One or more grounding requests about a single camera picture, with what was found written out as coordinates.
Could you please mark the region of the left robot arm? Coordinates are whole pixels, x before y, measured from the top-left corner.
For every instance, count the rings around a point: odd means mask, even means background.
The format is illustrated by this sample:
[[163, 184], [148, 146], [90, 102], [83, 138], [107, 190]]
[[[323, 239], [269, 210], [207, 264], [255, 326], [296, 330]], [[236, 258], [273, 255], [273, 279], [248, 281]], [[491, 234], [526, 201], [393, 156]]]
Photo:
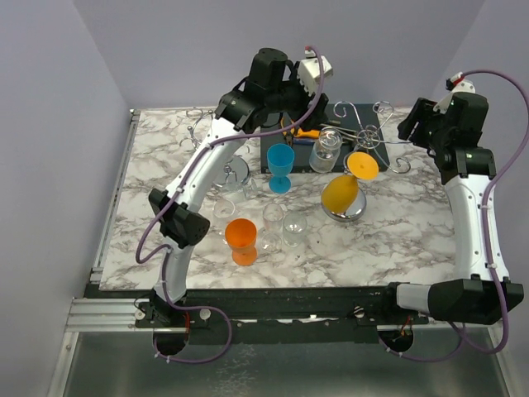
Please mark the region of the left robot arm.
[[287, 130], [320, 123], [327, 104], [323, 83], [331, 74], [330, 63], [314, 46], [306, 47], [304, 59], [296, 63], [281, 50], [260, 49], [248, 75], [221, 97], [210, 129], [189, 162], [166, 188], [150, 192], [155, 213], [150, 225], [158, 226], [164, 237], [164, 261], [154, 287], [161, 299], [155, 317], [166, 327], [183, 317], [178, 301], [186, 294], [193, 248], [210, 227], [199, 210], [214, 179], [246, 140], [268, 135], [264, 125], [269, 115], [289, 115]]

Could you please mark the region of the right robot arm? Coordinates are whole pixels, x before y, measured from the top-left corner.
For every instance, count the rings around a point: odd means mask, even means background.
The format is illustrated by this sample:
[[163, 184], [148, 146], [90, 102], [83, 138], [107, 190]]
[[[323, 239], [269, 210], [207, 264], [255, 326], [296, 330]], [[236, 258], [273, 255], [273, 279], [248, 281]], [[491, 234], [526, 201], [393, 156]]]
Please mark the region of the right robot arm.
[[427, 154], [441, 175], [455, 229], [455, 278], [431, 285], [397, 283], [380, 306], [382, 318], [402, 322], [410, 310], [436, 320], [491, 325], [524, 299], [510, 280], [499, 247], [494, 212], [493, 152], [479, 146], [488, 101], [458, 92], [446, 107], [419, 98], [398, 136]]

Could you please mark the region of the yellow plastic goblet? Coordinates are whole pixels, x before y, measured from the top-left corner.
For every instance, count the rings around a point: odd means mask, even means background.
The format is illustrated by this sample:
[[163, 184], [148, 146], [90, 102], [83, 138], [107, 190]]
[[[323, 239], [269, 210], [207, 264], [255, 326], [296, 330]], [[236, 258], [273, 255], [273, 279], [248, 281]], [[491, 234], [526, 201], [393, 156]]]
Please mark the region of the yellow plastic goblet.
[[377, 161], [362, 151], [347, 156], [346, 169], [348, 174], [335, 177], [322, 191], [322, 206], [332, 213], [345, 213], [360, 191], [358, 180], [372, 180], [379, 173]]

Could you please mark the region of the ribbed clear wine glass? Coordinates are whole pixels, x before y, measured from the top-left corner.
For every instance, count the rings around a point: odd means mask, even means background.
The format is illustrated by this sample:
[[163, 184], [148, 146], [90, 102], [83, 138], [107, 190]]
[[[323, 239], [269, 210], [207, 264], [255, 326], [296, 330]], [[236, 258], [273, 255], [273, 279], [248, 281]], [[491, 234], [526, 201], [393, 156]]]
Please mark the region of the ribbed clear wine glass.
[[324, 174], [332, 172], [341, 153], [343, 140], [341, 133], [334, 127], [325, 127], [314, 142], [309, 165], [313, 171]]

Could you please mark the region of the scroll arm chrome glass rack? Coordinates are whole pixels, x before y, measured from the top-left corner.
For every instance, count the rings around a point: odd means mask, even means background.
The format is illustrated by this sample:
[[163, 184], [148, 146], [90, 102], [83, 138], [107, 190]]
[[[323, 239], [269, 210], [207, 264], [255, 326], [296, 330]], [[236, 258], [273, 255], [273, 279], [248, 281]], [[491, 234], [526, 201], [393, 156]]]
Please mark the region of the scroll arm chrome glass rack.
[[[384, 143], [385, 145], [396, 145], [396, 141], [386, 141], [380, 136], [380, 132], [382, 130], [382, 127], [385, 126], [389, 122], [389, 120], [393, 117], [395, 113], [394, 106], [388, 102], [388, 101], [378, 101], [375, 103], [372, 107], [372, 110], [378, 115], [383, 118], [383, 121], [380, 123], [379, 127], [375, 128], [374, 126], [367, 126], [364, 127], [362, 123], [360, 124], [360, 129], [357, 131], [355, 136], [343, 134], [343, 136], [350, 139], [355, 144], [355, 148], [352, 152], [355, 151], [362, 151], [365, 153], [368, 153], [368, 150], [373, 150], [376, 155], [379, 155], [376, 151], [376, 147], [380, 143]], [[344, 174], [348, 174], [349, 171], [346, 169], [346, 158], [349, 155], [347, 154], [345, 156], [344, 162]], [[386, 166], [388, 167], [388, 170], [393, 172], [396, 175], [404, 175], [408, 173], [411, 170], [411, 164], [410, 161], [403, 157], [398, 157], [395, 160], [395, 165], [391, 165], [391, 162], [386, 163]], [[324, 207], [322, 207], [324, 213], [331, 219], [337, 221], [337, 222], [343, 222], [343, 223], [352, 223], [354, 221], [359, 220], [366, 211], [367, 208], [367, 198], [365, 195], [365, 192], [360, 187], [361, 181], [367, 181], [367, 180], [358, 180], [360, 191], [358, 193], [358, 196], [356, 200], [351, 204], [351, 206], [348, 208], [348, 210], [345, 213], [332, 213]]]

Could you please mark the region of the clear glass with reflection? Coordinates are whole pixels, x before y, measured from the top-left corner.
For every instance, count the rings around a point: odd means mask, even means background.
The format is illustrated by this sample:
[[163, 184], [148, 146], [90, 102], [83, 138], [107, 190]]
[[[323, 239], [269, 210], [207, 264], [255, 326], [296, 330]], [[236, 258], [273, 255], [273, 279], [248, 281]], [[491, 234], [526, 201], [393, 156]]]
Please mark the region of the clear glass with reflection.
[[305, 237], [307, 219], [300, 212], [290, 212], [283, 220], [283, 239], [287, 246], [299, 246]]

